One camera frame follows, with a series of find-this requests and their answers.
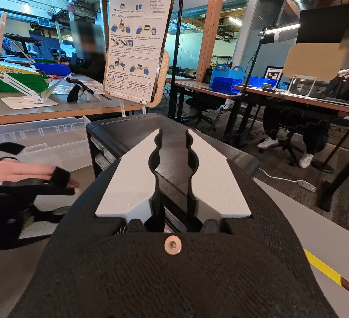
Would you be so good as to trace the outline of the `wooden top desk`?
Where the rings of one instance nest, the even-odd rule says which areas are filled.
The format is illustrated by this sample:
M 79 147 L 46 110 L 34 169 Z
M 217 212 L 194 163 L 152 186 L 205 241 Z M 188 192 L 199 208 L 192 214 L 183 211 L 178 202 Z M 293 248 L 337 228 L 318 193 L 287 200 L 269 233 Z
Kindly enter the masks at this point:
M 272 107 L 278 110 L 286 110 L 295 114 L 305 115 L 316 120 L 326 120 L 340 126 L 348 128 L 348 106 L 338 103 L 326 103 L 317 99 L 307 97 L 297 97 L 293 95 L 283 95 L 280 93 L 267 92 L 258 88 L 247 88 L 246 94 L 228 95 L 224 93 L 213 92 L 208 84 L 189 79 L 175 80 L 174 86 L 171 86 L 169 97 L 169 116 L 181 121 L 182 106 L 184 96 L 200 98 L 199 93 L 205 93 L 210 96 L 216 96 L 228 100 L 237 101 L 233 105 L 229 120 L 225 129 L 224 137 L 231 136 L 237 115 L 241 106 L 241 102 L 247 103 L 247 108 L 238 133 L 243 133 L 246 128 L 247 121 L 250 117 L 251 109 L 255 105 Z

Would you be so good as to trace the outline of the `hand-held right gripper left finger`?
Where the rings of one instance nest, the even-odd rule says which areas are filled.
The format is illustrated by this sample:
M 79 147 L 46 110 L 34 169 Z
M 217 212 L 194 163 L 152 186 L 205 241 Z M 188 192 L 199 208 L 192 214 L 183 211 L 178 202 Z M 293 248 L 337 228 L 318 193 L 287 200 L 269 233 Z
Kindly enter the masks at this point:
M 141 220 L 146 226 L 164 225 L 159 179 L 163 131 L 156 129 L 124 154 L 96 209 L 99 218 Z

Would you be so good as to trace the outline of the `wooden pillar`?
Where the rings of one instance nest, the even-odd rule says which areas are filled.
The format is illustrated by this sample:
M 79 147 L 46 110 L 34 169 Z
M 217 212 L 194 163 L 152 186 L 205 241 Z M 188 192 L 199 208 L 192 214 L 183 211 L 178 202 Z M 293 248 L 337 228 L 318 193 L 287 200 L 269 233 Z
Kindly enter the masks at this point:
M 221 14 L 223 0 L 208 0 L 203 37 L 196 72 L 196 81 L 202 82 L 212 61 L 213 49 Z

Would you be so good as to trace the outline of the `black office chair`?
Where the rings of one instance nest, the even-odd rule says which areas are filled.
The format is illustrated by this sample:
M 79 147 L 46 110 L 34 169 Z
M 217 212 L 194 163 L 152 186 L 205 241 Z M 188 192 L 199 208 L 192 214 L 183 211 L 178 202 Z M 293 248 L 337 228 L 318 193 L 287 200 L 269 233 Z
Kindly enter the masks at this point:
M 198 124 L 201 120 L 204 120 L 208 124 L 210 124 L 209 131 L 213 130 L 216 131 L 216 124 L 219 122 L 220 117 L 223 114 L 222 107 L 225 106 L 226 99 L 203 94 L 200 97 L 194 97 L 194 98 L 188 98 L 186 101 L 186 104 L 189 105 L 191 108 L 194 108 L 198 111 L 198 120 L 195 124 L 194 129 L 197 129 Z M 211 120 L 209 117 L 205 116 L 203 112 L 207 112 L 208 110 L 220 110 L 216 119 Z

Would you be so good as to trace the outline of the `black and white handheld device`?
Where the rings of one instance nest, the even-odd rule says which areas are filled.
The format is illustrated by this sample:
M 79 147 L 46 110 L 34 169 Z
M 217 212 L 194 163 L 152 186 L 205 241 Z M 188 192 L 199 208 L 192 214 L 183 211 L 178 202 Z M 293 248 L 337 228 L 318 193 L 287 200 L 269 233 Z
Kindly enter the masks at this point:
M 90 86 L 100 86 L 101 84 L 97 81 L 89 81 L 89 80 L 79 80 L 77 78 L 67 77 L 66 81 L 70 84 L 73 84 L 73 88 L 69 92 L 67 96 L 67 102 L 77 102 L 80 97 L 86 95 L 87 101 L 101 101 L 101 98 L 98 94 L 99 88 L 97 90 L 93 90 Z

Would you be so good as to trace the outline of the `set of clear cabinet drawers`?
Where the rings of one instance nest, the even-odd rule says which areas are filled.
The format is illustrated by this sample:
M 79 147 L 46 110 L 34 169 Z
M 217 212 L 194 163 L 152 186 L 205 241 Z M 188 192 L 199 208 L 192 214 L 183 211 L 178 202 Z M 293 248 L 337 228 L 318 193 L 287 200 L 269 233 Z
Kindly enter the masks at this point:
M 116 161 L 116 158 L 100 143 L 95 137 L 90 136 L 90 153 L 94 164 L 95 175 L 100 175 L 101 172 Z

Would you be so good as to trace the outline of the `black and white tag sign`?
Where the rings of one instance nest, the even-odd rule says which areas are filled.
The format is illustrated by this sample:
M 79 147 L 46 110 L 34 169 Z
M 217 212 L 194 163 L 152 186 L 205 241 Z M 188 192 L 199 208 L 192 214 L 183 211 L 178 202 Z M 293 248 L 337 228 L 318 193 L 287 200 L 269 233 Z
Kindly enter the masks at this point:
M 275 81 L 271 81 L 274 84 L 273 88 L 277 88 L 277 85 L 279 84 L 279 81 L 282 77 L 283 68 L 284 67 L 273 67 L 273 66 L 266 67 L 266 70 L 264 72 L 264 78 L 275 80 Z

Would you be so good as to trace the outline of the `person's left hand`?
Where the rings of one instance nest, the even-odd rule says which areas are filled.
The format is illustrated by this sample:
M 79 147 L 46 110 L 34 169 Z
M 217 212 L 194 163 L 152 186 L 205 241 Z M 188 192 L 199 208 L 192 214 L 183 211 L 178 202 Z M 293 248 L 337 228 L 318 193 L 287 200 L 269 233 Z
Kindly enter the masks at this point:
M 5 158 L 0 162 L 0 183 L 18 182 L 28 178 L 50 180 L 56 167 L 44 164 L 30 164 Z

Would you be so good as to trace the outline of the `wooden document stand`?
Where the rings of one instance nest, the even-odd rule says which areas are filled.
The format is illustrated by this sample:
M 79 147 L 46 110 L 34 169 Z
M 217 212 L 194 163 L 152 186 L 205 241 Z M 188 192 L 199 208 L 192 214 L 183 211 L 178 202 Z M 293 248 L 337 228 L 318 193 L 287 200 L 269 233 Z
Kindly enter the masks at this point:
M 153 102 L 150 102 L 146 105 L 146 108 L 154 108 L 158 106 L 161 102 L 162 96 L 163 96 L 163 90 L 166 83 L 166 78 L 168 74 L 168 68 L 170 63 L 170 57 L 166 50 L 163 51 L 163 58 L 161 61 L 161 66 L 159 70 L 159 76 L 157 81 L 157 87 L 154 95 Z

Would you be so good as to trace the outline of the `clear acrylic box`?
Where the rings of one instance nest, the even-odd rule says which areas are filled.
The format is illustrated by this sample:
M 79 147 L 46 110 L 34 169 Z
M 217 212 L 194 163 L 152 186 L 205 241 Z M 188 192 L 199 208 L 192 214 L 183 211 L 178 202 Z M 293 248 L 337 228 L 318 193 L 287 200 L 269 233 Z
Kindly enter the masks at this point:
M 317 77 L 295 75 L 290 82 L 287 95 L 309 96 L 316 81 Z

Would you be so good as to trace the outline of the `black monitor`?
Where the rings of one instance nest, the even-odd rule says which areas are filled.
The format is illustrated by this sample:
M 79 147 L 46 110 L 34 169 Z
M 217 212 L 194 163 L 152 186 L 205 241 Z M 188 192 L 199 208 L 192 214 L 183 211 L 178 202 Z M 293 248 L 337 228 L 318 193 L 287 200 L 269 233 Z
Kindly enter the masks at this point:
M 349 4 L 302 10 L 296 44 L 340 43 L 349 29 Z

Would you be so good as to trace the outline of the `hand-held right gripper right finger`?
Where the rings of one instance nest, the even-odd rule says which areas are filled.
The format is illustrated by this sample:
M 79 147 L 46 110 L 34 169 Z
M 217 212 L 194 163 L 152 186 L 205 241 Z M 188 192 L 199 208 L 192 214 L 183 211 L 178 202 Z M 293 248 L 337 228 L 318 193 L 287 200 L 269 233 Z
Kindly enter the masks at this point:
M 186 130 L 188 165 L 187 216 L 201 223 L 249 218 L 250 208 L 230 167 L 230 160 L 193 130 Z

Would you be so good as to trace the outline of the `rounded wooden board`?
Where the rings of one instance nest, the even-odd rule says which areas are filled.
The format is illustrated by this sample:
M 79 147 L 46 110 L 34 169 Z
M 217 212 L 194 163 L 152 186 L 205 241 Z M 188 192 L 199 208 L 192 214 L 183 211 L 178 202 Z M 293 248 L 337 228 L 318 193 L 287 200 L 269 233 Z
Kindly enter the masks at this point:
M 348 46 L 341 43 L 299 43 L 290 48 L 283 76 L 316 77 L 330 81 L 348 68 Z

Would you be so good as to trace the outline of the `white folding stand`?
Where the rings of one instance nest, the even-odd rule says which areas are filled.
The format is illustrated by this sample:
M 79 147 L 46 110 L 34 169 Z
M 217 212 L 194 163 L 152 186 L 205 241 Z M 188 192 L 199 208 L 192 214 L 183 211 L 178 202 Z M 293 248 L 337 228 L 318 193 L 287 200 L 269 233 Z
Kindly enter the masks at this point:
M 1 98 L 1 101 L 3 101 L 11 109 L 28 109 L 58 105 L 57 102 L 50 100 L 49 96 L 63 80 L 66 80 L 67 77 L 71 76 L 71 74 L 69 74 L 63 77 L 55 85 L 49 87 L 39 95 L 34 90 L 15 80 L 9 74 L 6 74 L 3 71 L 1 71 L 0 74 L 2 81 L 24 94 L 24 96 Z

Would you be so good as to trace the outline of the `black drawer cabinet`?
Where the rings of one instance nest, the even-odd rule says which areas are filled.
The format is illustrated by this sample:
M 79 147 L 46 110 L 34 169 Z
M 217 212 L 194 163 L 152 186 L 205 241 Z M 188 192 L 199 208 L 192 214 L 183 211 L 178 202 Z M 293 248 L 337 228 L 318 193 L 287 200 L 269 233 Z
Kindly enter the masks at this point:
M 163 130 L 163 144 L 160 149 L 160 164 L 156 169 L 159 179 L 161 201 L 165 213 L 165 233 L 195 232 L 201 229 L 201 224 L 196 219 L 187 220 L 187 190 L 190 168 L 187 164 L 188 150 L 185 147 L 186 126 L 179 124 L 158 114 L 139 115 L 135 117 L 114 118 L 100 120 L 87 124 L 86 131 L 90 143 L 90 136 L 95 137 L 116 158 L 121 158 L 124 153 L 134 148 L 155 129 Z M 228 146 L 212 137 L 196 132 L 207 143 L 231 160 L 239 168 L 234 170 L 238 176 L 238 182 L 242 178 L 253 178 L 259 161 L 253 156 L 238 149 Z M 103 175 L 107 182 L 111 180 L 112 169 Z M 223 232 L 236 235 L 258 233 L 254 221 L 224 221 Z

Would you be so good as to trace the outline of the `printed instruction sheet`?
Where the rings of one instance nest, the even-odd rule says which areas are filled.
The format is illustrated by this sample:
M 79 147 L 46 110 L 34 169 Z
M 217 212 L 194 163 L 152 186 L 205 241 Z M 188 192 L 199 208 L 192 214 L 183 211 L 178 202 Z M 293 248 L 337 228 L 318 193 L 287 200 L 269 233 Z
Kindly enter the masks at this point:
M 147 105 L 154 98 L 174 0 L 110 0 L 105 91 Z

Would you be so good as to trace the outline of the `blue plastic bin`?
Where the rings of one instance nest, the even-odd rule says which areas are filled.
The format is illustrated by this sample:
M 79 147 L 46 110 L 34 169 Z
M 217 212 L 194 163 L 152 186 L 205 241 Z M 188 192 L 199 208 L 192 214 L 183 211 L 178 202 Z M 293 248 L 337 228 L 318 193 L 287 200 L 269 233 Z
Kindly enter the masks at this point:
M 214 77 L 212 81 L 212 91 L 227 95 L 235 95 L 240 93 L 240 90 L 235 89 L 236 86 L 242 84 L 243 79 Z
M 67 76 L 71 74 L 70 67 L 66 64 L 35 62 L 34 66 L 36 69 L 41 70 L 46 75 Z
M 257 76 L 251 76 L 248 82 L 248 85 L 252 87 L 262 88 L 264 84 L 269 84 L 270 88 L 273 89 L 276 87 L 278 80 L 269 79 Z

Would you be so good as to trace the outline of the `yellow tape strip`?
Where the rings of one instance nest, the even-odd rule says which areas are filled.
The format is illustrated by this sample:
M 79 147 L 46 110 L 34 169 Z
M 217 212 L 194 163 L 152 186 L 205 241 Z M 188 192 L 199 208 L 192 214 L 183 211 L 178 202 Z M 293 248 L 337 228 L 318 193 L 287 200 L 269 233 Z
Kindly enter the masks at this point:
M 317 268 L 321 273 L 323 273 L 325 276 L 330 278 L 332 281 L 334 281 L 336 284 L 340 285 L 347 291 L 349 291 L 349 281 L 347 281 L 343 276 L 341 276 L 338 272 L 336 272 L 334 269 L 329 267 L 327 264 L 322 262 L 320 259 L 318 259 L 316 256 L 311 254 L 309 251 L 307 251 L 305 248 L 303 248 L 303 251 L 308 259 L 308 262 L 313 265 L 315 268 Z

